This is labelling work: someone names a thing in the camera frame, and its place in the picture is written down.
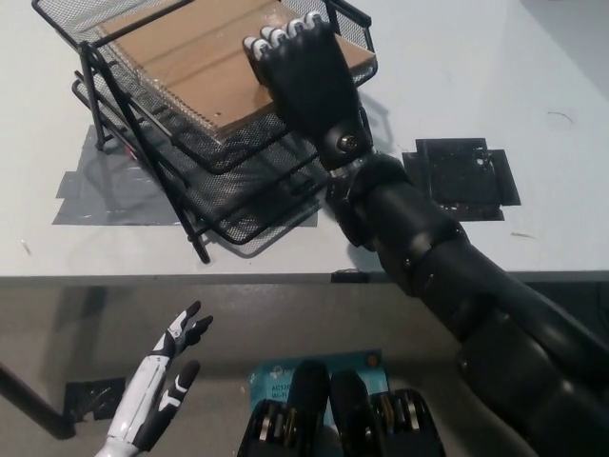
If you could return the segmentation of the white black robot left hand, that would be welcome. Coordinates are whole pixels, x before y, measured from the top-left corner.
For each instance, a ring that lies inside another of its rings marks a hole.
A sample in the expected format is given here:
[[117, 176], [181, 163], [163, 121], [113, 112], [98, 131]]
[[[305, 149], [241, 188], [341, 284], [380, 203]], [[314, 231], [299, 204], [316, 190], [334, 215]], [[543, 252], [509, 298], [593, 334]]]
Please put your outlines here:
[[174, 360], [198, 344], [213, 322], [195, 317], [199, 301], [183, 310], [167, 327], [132, 376], [109, 426], [99, 456], [138, 456], [149, 452], [166, 432], [187, 396], [201, 365], [188, 362], [171, 383], [166, 382]]

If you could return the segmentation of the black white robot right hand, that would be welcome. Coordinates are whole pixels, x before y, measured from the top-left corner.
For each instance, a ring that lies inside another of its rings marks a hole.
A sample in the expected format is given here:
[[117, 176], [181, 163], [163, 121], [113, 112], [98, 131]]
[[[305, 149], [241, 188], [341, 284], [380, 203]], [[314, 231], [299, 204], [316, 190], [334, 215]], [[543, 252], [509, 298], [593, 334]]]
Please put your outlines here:
[[319, 152], [324, 169], [372, 149], [349, 66], [329, 23], [315, 10], [243, 40], [244, 53], [282, 121]]

